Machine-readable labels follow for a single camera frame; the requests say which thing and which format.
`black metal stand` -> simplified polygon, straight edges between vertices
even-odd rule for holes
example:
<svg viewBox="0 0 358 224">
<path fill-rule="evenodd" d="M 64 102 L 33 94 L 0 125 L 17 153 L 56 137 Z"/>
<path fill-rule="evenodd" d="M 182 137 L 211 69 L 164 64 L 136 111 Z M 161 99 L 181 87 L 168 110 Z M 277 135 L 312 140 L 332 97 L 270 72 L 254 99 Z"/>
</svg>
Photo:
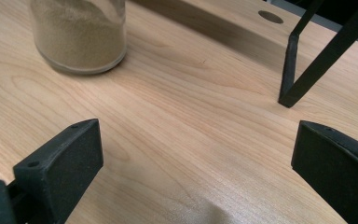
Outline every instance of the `black metal stand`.
<svg viewBox="0 0 358 224">
<path fill-rule="evenodd" d="M 66 128 L 0 180 L 0 223 L 64 223 L 102 166 L 98 120 Z"/>
<path fill-rule="evenodd" d="M 295 105 L 358 38 L 358 10 L 295 82 L 299 36 L 324 0 L 314 0 L 289 36 L 279 103 Z"/>
<path fill-rule="evenodd" d="M 292 166 L 347 222 L 358 223 L 358 141 L 301 121 Z"/>
</svg>

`transparent container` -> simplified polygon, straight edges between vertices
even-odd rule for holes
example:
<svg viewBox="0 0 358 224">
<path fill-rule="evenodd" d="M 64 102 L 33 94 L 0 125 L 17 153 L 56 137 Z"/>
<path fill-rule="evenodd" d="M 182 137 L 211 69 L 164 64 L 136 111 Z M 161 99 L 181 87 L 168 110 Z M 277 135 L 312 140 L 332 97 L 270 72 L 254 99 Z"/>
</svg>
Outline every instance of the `transparent container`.
<svg viewBox="0 0 358 224">
<path fill-rule="evenodd" d="M 97 74 L 126 53 L 125 0 L 29 0 L 34 42 L 53 67 Z"/>
</svg>

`wooden table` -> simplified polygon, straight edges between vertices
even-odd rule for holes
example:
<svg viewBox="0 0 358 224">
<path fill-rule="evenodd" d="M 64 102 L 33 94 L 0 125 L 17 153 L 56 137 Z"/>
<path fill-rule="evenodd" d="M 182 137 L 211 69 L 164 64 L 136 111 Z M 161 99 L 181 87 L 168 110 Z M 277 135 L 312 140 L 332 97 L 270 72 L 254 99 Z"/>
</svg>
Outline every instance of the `wooden table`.
<svg viewBox="0 0 358 224">
<path fill-rule="evenodd" d="M 97 118 L 104 167 L 67 223 L 344 222 L 290 161 L 301 119 L 358 140 L 358 43 L 287 109 L 277 99 L 298 20 L 261 0 L 129 0 L 125 60 L 67 76 L 36 51 L 26 0 L 0 0 L 0 179 Z M 333 35 L 309 24 L 299 74 Z"/>
</svg>

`cylindrical container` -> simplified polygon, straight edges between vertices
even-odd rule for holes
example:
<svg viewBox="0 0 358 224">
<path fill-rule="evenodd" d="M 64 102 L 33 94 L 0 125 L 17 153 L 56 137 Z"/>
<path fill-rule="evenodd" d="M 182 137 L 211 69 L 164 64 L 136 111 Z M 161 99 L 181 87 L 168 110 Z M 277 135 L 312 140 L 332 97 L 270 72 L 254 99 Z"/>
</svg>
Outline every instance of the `cylindrical container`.
<svg viewBox="0 0 358 224">
<path fill-rule="evenodd" d="M 64 72 L 96 74 L 126 53 L 125 0 L 29 0 L 34 42 Z"/>
</svg>

